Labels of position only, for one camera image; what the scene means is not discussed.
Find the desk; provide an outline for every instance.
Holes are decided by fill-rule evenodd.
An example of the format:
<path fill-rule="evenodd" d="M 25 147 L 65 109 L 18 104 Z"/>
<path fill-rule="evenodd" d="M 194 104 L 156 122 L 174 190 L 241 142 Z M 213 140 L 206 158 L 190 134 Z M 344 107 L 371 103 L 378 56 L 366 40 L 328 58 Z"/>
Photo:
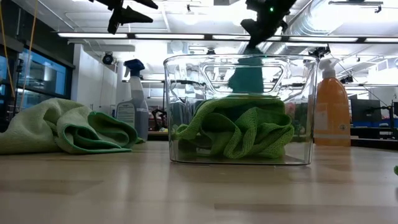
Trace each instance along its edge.
<path fill-rule="evenodd" d="M 391 139 L 391 128 L 353 128 L 351 145 L 398 150 L 398 141 Z"/>
<path fill-rule="evenodd" d="M 186 166 L 134 153 L 0 157 L 1 223 L 396 224 L 398 153 L 318 147 L 307 167 Z"/>

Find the yellow cable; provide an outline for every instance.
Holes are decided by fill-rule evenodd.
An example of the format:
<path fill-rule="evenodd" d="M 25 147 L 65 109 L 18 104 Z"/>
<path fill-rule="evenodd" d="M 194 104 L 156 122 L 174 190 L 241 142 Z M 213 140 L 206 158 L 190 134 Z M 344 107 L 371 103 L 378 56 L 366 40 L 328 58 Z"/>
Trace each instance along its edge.
<path fill-rule="evenodd" d="M 37 5 L 38 5 L 39 0 L 36 0 L 35 3 L 35 14 L 33 16 L 33 26 L 32 26 L 32 33 L 30 35 L 30 44 L 29 44 L 29 54 L 27 56 L 27 67 L 29 66 L 29 61 L 30 61 L 30 55 L 32 53 L 32 46 L 33 46 L 33 36 L 35 34 L 35 26 L 36 26 L 36 15 L 37 15 Z M 24 75 L 24 87 L 22 89 L 22 98 L 21 98 L 21 103 L 19 105 L 19 111 L 22 111 L 23 105 L 24 105 L 24 97 L 25 97 L 25 86 L 26 86 L 26 76 L 27 76 L 27 71 L 29 68 L 25 68 L 25 75 Z"/>
<path fill-rule="evenodd" d="M 4 33 L 4 21 L 3 21 L 3 19 L 2 19 L 2 8 L 1 8 L 1 4 L 0 4 L 0 20 L 1 20 L 1 34 L 2 34 L 2 41 L 3 41 L 3 46 L 4 46 L 4 54 L 6 55 L 6 64 L 7 64 L 8 78 L 10 79 L 12 98 L 13 98 L 13 100 L 15 100 L 14 84 L 12 83 L 12 77 L 11 77 L 10 66 L 9 66 L 9 64 L 8 64 L 8 54 L 7 54 L 6 35 L 5 35 L 5 33 Z"/>

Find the security camera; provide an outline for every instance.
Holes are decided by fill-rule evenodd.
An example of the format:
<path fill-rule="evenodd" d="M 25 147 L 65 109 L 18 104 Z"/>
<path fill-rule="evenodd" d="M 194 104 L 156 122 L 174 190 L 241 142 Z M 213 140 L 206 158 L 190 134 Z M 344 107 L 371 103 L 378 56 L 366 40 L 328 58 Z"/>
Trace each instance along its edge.
<path fill-rule="evenodd" d="M 105 65 L 112 65 L 113 64 L 113 53 L 112 52 L 105 52 L 105 56 L 102 58 L 102 62 Z"/>
<path fill-rule="evenodd" d="M 214 51 L 214 49 L 208 49 L 206 54 L 207 55 L 214 55 L 214 54 L 216 54 L 216 52 Z"/>

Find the wall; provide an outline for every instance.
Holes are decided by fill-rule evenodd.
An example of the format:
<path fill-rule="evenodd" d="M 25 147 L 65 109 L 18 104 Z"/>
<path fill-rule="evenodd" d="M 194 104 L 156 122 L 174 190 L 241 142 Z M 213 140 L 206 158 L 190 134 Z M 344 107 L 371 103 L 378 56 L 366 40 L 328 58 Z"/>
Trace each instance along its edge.
<path fill-rule="evenodd" d="M 81 44 L 75 45 L 71 99 L 92 107 L 95 111 L 111 113 L 116 101 L 114 70 L 87 54 Z"/>

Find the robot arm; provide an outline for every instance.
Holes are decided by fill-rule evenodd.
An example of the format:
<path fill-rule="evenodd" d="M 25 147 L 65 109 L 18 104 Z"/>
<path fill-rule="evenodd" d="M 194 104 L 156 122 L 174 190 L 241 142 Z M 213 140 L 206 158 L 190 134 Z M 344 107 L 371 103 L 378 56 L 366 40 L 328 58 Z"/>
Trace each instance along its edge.
<path fill-rule="evenodd" d="M 132 22 L 153 22 L 137 11 L 132 10 L 129 6 L 123 8 L 124 0 L 97 0 L 106 5 L 110 11 L 113 10 L 112 17 L 109 20 L 108 32 L 115 34 L 120 24 Z M 152 0 L 135 0 L 145 6 L 157 9 L 158 6 Z M 266 41 L 272 37 L 278 27 L 282 30 L 287 29 L 286 22 L 283 18 L 290 14 L 290 8 L 296 0 L 246 0 L 247 9 L 257 12 L 257 21 L 252 19 L 244 19 L 241 22 L 242 27 L 250 34 L 248 48 L 253 49 L 257 44 Z"/>

